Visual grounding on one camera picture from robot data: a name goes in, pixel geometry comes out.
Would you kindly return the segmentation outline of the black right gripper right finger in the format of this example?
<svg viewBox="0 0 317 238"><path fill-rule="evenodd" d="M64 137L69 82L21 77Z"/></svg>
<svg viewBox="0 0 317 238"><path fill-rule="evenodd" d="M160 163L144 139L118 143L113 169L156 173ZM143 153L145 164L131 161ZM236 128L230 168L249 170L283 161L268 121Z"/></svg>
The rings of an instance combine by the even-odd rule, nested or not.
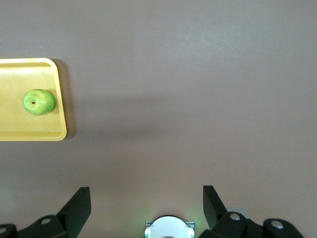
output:
<svg viewBox="0 0 317 238"><path fill-rule="evenodd" d="M303 238L290 222L266 219L258 225L239 212L229 212L212 185L203 186L203 210L209 228L201 238Z"/></svg>

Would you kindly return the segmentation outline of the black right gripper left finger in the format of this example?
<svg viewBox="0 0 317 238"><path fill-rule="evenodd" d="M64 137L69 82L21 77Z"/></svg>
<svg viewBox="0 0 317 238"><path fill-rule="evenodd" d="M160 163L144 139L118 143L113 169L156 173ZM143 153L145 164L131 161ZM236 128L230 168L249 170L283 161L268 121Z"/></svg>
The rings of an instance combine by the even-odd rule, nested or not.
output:
<svg viewBox="0 0 317 238"><path fill-rule="evenodd" d="M76 238L91 214L90 188L81 187L55 215L46 215L30 226L17 230L14 224L1 224L2 238Z"/></svg>

